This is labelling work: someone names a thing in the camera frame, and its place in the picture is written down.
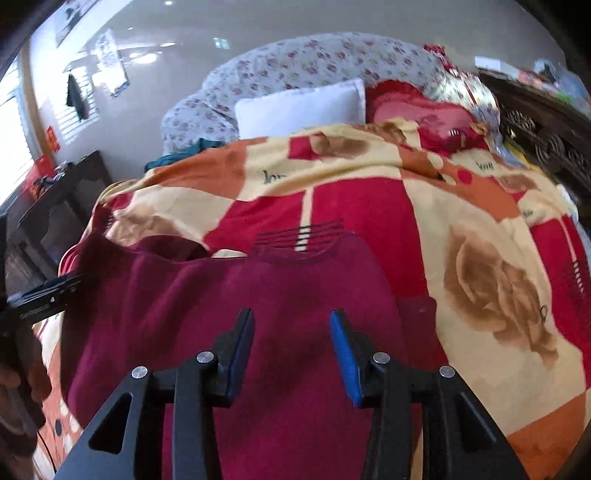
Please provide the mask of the person's left hand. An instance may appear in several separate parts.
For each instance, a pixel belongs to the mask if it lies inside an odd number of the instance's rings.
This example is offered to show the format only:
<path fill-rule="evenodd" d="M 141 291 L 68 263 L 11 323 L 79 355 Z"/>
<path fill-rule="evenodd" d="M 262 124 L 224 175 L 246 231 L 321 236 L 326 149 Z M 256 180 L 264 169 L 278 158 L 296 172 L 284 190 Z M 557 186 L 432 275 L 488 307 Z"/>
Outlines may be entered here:
<path fill-rule="evenodd" d="M 1 322 L 1 369 L 13 372 L 18 379 L 16 386 L 1 384 L 1 447 L 19 457 L 34 453 L 37 434 L 46 423 L 29 382 L 32 367 L 42 360 L 41 352 L 32 327 Z"/>

